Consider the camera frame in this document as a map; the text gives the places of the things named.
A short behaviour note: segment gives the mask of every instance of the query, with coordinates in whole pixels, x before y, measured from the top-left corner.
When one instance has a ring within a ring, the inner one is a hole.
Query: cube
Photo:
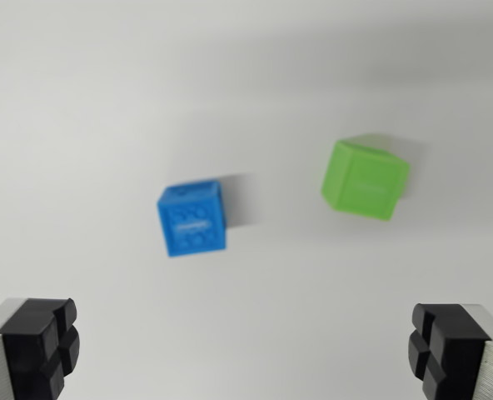
[[[157,208],[170,257],[226,248],[221,192],[218,181],[165,189]]]
[[[322,196],[337,211],[388,221],[409,169],[389,152],[341,140],[333,149]]]

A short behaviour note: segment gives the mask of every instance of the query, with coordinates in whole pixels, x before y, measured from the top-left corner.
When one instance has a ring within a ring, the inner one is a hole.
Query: blue toy block
[[[168,187],[157,209],[170,257],[226,248],[226,218],[218,181]]]

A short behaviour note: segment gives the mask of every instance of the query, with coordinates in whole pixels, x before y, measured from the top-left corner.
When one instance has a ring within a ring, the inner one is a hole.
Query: white table
[[[319,194],[365,133],[388,223]],[[167,258],[162,189],[231,175],[228,249]],[[493,313],[493,0],[0,2],[6,297],[76,301],[63,400],[423,399],[414,304]]]

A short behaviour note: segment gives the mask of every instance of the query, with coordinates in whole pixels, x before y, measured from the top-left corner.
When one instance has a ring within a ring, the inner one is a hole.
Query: green cube
[[[388,221],[409,170],[409,163],[389,152],[341,140],[333,149],[322,196],[337,211]]]

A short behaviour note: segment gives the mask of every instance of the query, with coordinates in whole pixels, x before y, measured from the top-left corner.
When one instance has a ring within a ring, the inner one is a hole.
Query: blue cube
[[[157,209],[170,257],[226,248],[226,219],[218,181],[168,187]]]

